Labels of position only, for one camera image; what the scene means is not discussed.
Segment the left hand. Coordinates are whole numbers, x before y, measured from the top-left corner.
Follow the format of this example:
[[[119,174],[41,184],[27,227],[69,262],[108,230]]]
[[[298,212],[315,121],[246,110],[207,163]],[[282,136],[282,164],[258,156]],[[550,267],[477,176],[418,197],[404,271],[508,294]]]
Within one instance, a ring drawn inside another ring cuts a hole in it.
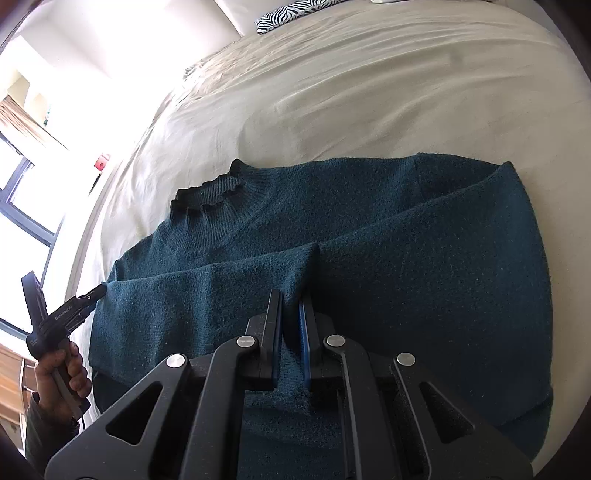
[[[83,366],[77,345],[69,340],[46,353],[35,367],[38,405],[52,420],[79,420],[91,392],[92,382]]]

